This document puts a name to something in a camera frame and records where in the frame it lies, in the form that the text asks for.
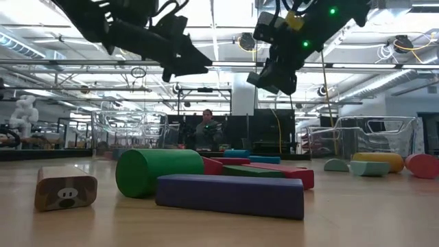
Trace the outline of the wooden block with pig face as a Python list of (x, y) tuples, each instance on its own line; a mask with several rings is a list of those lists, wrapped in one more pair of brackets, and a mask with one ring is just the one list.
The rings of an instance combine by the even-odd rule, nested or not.
[(87, 207), (97, 197), (97, 179), (75, 166), (41, 167), (34, 196), (37, 211)]

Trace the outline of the red cylinder block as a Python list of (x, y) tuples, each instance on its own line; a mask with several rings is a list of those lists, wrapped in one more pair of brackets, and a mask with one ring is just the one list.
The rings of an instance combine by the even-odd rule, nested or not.
[(435, 179), (439, 176), (439, 159), (430, 154), (412, 154), (405, 159), (405, 167), (418, 178)]

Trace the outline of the dark blue long block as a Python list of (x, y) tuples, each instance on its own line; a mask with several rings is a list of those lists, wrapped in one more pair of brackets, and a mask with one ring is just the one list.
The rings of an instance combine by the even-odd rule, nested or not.
[(299, 179), (174, 174), (157, 182), (160, 206), (293, 220), (305, 215)]

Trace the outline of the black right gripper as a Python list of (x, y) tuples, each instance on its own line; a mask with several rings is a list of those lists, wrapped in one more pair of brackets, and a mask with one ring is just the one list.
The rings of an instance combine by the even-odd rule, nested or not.
[(305, 34), (270, 34), (269, 58), (258, 75), (248, 74), (246, 82), (270, 93), (282, 91), (286, 95), (296, 92), (296, 70), (302, 67), (309, 56), (309, 38)]

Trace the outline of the teal half-cylinder block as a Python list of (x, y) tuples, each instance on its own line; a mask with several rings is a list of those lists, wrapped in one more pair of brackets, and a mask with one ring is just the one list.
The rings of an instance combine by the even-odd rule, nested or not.
[(351, 161), (350, 167), (355, 176), (385, 176), (390, 171), (387, 162)]

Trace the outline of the green long block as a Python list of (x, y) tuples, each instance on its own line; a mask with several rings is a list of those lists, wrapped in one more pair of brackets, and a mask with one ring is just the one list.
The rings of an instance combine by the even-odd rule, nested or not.
[(243, 165), (225, 165), (222, 168), (222, 174), (225, 176), (285, 178), (284, 173), (279, 171), (270, 170), (270, 169), (261, 169), (256, 167), (248, 167)]

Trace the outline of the green cylinder block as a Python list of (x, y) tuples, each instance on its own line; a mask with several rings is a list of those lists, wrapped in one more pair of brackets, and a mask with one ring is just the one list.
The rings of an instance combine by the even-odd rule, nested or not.
[(131, 149), (119, 157), (115, 180), (125, 197), (146, 198), (156, 193), (160, 176), (203, 173), (204, 161), (193, 150)]

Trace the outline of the red rectangular block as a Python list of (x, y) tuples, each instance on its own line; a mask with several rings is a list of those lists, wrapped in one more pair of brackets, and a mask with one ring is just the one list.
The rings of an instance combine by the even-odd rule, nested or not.
[(211, 158), (202, 157), (204, 175), (222, 175), (224, 164)]

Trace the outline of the yellow cylinder block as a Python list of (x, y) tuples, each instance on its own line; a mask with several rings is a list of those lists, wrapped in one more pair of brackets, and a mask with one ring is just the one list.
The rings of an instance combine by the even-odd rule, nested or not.
[(358, 152), (353, 155), (351, 160), (387, 162), (390, 164), (390, 173), (399, 173), (405, 167), (403, 157), (400, 154), (391, 152)]

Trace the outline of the black panel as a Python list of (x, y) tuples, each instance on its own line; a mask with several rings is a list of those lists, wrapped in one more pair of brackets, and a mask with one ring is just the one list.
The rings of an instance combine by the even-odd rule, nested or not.
[(294, 153), (296, 151), (294, 111), (256, 109), (250, 118), (250, 140), (254, 153)]

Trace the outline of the long ceiling light rail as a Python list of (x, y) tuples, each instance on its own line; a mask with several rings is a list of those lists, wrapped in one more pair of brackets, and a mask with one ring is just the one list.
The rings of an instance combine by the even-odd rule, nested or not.
[[(26, 64), (26, 65), (84, 65), (84, 66), (158, 66), (158, 62), (150, 60), (11, 60), (0, 59), (0, 64)], [(325, 63), (326, 68), (330, 69), (420, 69), (420, 70), (439, 70), (439, 64), (375, 64), (375, 63)], [(210, 67), (226, 68), (258, 68), (263, 67), (263, 62), (213, 62)]]

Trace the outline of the small teal half-round block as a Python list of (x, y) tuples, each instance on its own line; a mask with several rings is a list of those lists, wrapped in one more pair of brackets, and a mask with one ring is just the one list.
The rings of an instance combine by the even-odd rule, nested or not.
[(324, 164), (324, 171), (326, 172), (350, 172), (349, 166), (345, 161), (338, 158), (332, 158)]

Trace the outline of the red cube block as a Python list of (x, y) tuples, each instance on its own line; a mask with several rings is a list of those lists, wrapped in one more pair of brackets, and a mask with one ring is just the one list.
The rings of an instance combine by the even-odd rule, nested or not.
[(218, 161), (223, 165), (245, 165), (250, 164), (249, 158), (228, 158), (228, 157), (212, 157), (214, 161)]

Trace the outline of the red long block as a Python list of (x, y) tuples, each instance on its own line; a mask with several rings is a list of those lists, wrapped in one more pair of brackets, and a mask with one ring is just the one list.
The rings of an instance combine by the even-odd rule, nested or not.
[(244, 166), (278, 171), (283, 173), (286, 178), (302, 180), (304, 190), (314, 188), (314, 171), (312, 169), (269, 163), (250, 163), (244, 164)]

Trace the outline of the clear plastic bin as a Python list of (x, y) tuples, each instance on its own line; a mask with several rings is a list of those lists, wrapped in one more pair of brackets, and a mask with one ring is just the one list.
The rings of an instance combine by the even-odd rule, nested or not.
[(313, 158), (352, 159), (358, 152), (414, 152), (417, 118), (396, 116), (340, 117), (333, 127), (308, 127)]
[(171, 132), (167, 115), (156, 111), (101, 110), (92, 113), (91, 121), (94, 158), (115, 148), (163, 148)]

